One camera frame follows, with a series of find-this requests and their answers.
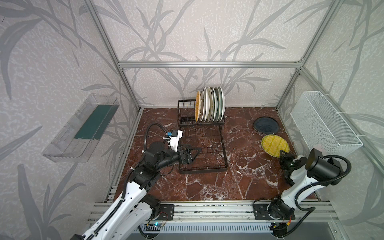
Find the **white plate dark lettered rim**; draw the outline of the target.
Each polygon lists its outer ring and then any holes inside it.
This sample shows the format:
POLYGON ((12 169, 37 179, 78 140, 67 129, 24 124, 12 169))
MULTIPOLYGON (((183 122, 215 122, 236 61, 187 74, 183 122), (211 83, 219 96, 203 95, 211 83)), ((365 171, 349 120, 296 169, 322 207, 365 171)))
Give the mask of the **white plate dark lettered rim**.
POLYGON ((217 114, 218 114, 218 96, 216 94, 216 90, 214 87, 212 87, 212 93, 213 93, 213 122, 217 122, 217 114))

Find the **black wire dish rack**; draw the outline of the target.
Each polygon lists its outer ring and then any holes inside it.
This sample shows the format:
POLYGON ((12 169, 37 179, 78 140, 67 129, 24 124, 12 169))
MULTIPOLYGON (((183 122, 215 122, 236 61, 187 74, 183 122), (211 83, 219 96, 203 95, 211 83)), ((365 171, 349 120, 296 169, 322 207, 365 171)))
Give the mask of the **black wire dish rack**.
POLYGON ((202 148, 202 152, 190 165, 180 165, 183 175, 225 172, 228 159, 223 138, 225 118, 220 122, 196 122, 196 100, 178 100, 178 125, 183 131, 181 144, 190 144, 202 148))

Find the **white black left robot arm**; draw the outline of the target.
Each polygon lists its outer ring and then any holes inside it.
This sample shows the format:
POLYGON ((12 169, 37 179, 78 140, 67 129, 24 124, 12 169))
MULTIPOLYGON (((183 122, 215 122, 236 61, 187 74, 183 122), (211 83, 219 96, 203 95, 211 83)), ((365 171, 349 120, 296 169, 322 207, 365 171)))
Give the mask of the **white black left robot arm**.
POLYGON ((145 137, 151 127, 157 126, 164 132, 161 142, 151 145, 144 143, 143 156, 125 180, 122 193, 102 217, 84 234, 75 234, 73 240, 125 240, 135 230, 147 240, 153 240, 156 234, 146 234, 141 227, 145 221, 159 217, 161 202, 149 191, 161 178, 161 170, 179 164, 192 164, 202 149, 193 148, 189 144, 180 144, 183 131, 167 130, 159 123, 147 127, 145 137))

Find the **orange sunburst plate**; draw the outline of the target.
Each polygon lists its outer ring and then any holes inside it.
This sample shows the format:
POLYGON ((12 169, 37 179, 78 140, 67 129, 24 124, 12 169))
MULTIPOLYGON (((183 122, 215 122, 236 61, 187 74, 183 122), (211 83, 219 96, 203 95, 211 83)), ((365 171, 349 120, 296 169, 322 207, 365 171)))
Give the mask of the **orange sunburst plate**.
POLYGON ((205 114, 205 91, 201 91, 201 96, 200 96, 200 116, 199 116, 199 121, 202 122, 205 114))
POLYGON ((226 103, 226 100, 225 100, 225 95, 224 95, 224 92, 223 92, 223 90, 222 90, 222 88, 221 87, 218 87, 218 89, 219 89, 219 92, 220 92, 220 94, 221 94, 221 118, 220 118, 220 121, 222 121, 223 120, 223 118, 224 118, 224 114, 225 114, 225 103, 226 103))

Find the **green yellow woven plate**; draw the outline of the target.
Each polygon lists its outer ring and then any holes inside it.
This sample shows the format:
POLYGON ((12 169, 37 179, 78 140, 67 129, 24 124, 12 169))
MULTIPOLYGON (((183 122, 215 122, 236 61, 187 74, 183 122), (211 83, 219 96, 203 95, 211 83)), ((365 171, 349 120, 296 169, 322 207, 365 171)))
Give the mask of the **green yellow woven plate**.
POLYGON ((277 135, 266 135, 262 138, 261 146, 263 150, 270 156, 280 158, 281 151, 285 153, 290 152, 288 142, 277 135))

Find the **dark blue oval plate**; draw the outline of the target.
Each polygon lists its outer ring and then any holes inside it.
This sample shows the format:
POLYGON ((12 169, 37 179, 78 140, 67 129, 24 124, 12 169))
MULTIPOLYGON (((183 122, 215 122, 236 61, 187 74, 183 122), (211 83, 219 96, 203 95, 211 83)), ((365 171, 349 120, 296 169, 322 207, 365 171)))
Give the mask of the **dark blue oval plate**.
POLYGON ((254 129, 262 135, 274 135, 280 130, 279 123, 270 117, 259 117, 253 122, 254 129))

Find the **mint green flower plate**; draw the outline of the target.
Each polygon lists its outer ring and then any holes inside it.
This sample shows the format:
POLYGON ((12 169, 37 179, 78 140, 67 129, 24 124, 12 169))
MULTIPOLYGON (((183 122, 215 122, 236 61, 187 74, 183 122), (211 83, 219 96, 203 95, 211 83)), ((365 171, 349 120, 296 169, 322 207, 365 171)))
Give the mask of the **mint green flower plate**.
POLYGON ((222 110, 223 110, 223 97, 222 97, 222 89, 221 87, 214 88, 216 96, 217 96, 217 112, 215 116, 215 121, 220 122, 222 118, 222 110))

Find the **white plate green emblem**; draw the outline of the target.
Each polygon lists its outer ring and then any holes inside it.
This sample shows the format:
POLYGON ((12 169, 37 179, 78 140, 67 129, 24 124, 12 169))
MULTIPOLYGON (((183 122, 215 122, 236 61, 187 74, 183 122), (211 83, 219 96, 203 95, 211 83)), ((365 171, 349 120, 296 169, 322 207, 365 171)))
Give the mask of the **white plate green emblem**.
POLYGON ((209 98, 209 92, 208 92, 208 89, 206 87, 204 87, 204 114, 203 114, 203 120, 204 122, 207 121, 208 119, 208 114, 209 114, 209 110, 210 110, 210 98, 209 98))

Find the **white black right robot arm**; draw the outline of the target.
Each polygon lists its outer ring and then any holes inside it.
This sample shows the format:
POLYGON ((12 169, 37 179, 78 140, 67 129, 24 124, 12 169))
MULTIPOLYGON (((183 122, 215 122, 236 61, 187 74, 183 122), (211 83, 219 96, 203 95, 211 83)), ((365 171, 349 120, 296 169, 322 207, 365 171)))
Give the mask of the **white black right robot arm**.
POLYGON ((319 189, 337 185, 352 170, 352 164, 347 158, 339 155, 323 156, 317 149, 312 149, 307 158, 294 156, 284 150, 279 153, 279 162, 290 188, 273 198, 269 204, 260 204, 260 199, 253 202, 256 220, 281 221, 269 226, 272 235, 278 240, 293 233, 315 211, 315 207, 300 206, 303 200, 319 189))

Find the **cream floral plate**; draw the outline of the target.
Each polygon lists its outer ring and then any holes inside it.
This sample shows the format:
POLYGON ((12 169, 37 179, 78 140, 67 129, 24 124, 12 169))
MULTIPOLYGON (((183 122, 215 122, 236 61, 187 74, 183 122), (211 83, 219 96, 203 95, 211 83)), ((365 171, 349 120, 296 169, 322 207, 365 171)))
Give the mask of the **cream floral plate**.
POLYGON ((212 122, 213 117, 213 93, 212 93, 212 87, 208 87, 209 90, 209 96, 210 96, 210 122, 212 122))

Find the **orange woven plate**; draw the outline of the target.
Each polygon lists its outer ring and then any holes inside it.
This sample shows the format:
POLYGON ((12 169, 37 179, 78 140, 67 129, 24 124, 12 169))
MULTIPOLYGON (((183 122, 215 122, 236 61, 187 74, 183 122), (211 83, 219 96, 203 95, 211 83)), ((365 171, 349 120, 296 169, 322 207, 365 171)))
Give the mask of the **orange woven plate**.
POLYGON ((201 110, 201 92, 197 92, 196 96, 196 106, 195 106, 195 121, 197 122, 200 117, 200 110, 201 110))

